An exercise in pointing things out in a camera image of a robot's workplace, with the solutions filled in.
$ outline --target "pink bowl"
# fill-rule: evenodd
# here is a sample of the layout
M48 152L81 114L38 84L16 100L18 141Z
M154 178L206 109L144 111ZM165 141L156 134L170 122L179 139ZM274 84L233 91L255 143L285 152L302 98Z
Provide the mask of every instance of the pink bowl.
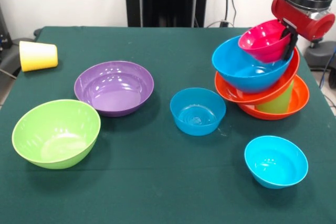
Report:
M245 32L238 41L239 47L264 63L281 59L285 47L290 42L290 34L280 39L285 26L270 20Z

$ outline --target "green cup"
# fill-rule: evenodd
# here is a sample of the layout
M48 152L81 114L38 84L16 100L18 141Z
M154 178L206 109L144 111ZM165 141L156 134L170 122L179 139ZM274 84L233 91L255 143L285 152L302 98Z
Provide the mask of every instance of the green cup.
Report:
M292 95L294 81L292 81L289 87L275 99L256 105L256 109L261 112L270 114L283 114L288 111L290 98Z

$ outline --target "floor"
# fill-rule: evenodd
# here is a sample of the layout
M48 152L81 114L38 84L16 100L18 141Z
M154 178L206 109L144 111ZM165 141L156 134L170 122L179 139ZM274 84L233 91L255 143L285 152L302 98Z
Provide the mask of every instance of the floor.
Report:
M313 76L316 79L316 82L319 84L322 72L312 72ZM336 90L331 90L328 85L328 73L325 74L325 83L322 88L322 93L326 97L326 101L331 106L330 109L336 115L336 106L333 106L332 103L336 105ZM2 105L6 102L6 98L8 94L10 93L10 90L12 89L13 85L15 83L15 80L13 80L11 77L8 77L7 75L0 72L0 109Z

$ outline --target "purple bowl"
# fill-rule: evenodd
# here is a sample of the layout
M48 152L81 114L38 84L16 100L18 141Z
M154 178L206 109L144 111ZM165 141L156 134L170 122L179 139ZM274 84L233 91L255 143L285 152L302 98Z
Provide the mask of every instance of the purple bowl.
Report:
M152 94L154 80L138 64L109 61L85 70L75 82L78 100L104 116L123 116L137 110Z

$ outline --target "small blue bowl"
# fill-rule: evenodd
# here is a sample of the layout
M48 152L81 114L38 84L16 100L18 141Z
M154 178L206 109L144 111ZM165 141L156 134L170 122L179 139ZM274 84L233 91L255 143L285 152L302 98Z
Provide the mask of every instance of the small blue bowl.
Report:
M217 129L226 112L222 97L211 90L189 88L176 93L170 110L176 126L186 134L204 136Z
M236 89L246 93L259 93L271 87L288 68L287 61L263 63L238 46L240 36L221 44L212 56L212 64L220 75Z
M245 162L262 186L281 189L301 182L308 172L302 150L277 136L260 136L245 148Z

